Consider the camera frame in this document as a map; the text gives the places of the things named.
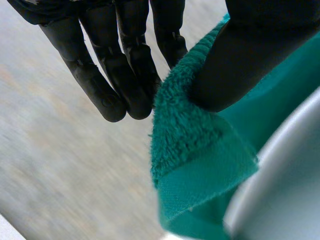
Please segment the fuzzy fabric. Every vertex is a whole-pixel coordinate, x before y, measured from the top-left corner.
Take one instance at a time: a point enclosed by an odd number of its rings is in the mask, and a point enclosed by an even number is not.
[[[256,152],[320,85],[320,35],[219,113],[188,99],[188,91],[229,15],[178,63],[155,100],[151,174],[164,229],[226,240],[223,217],[238,185],[258,170]]]

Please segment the black finger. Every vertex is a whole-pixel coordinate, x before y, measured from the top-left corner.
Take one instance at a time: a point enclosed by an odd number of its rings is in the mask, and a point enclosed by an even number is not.
[[[78,18],[65,18],[40,27],[103,117],[110,122],[123,119],[125,105],[93,63]]]
[[[278,11],[278,1],[271,2],[273,10],[268,3],[268,11],[274,14],[274,18],[281,19],[279,25],[261,12],[266,11],[261,7],[262,2],[228,1],[231,19],[217,35],[190,93],[200,107],[219,112],[236,103],[273,68],[319,32],[318,21],[307,25],[303,22],[288,24],[292,15]],[[287,10],[293,7],[291,3],[284,6]],[[249,10],[248,14],[243,15],[241,10],[244,9]],[[308,9],[312,16],[315,9]]]
[[[115,6],[124,53],[135,76],[153,101],[161,79],[145,38],[149,1],[116,0]]]
[[[89,9],[81,13],[80,20],[103,70],[126,103],[130,116],[137,120],[148,117],[152,110],[151,101],[137,81],[118,43],[115,6],[109,2]]]
[[[158,47],[172,69],[188,52],[186,40],[180,35],[185,0],[150,0],[154,32]]]

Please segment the concrete floor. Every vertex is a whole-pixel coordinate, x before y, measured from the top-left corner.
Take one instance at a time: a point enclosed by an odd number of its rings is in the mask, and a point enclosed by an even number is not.
[[[226,11],[223,0],[187,0],[188,48]],[[159,239],[152,117],[106,122],[39,27],[5,0],[0,16],[0,214],[27,240]],[[163,79],[151,14],[147,41]]]

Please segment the robotic hand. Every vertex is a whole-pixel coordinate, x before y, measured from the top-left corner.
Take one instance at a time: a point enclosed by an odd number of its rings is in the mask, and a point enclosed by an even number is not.
[[[107,121],[118,122],[127,112],[137,120],[149,116],[161,83],[145,38],[149,0],[8,2],[25,20],[40,26]],[[172,68],[187,53],[186,41],[180,35],[185,0],[150,2],[157,44]],[[113,88],[89,54],[80,22]]]

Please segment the white surface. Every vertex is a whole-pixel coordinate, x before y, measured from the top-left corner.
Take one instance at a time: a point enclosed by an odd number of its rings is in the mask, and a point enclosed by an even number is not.
[[[234,195],[224,217],[232,236],[320,239],[319,123],[320,88],[269,140],[259,153],[259,172]]]
[[[26,240],[2,215],[0,215],[0,240]]]

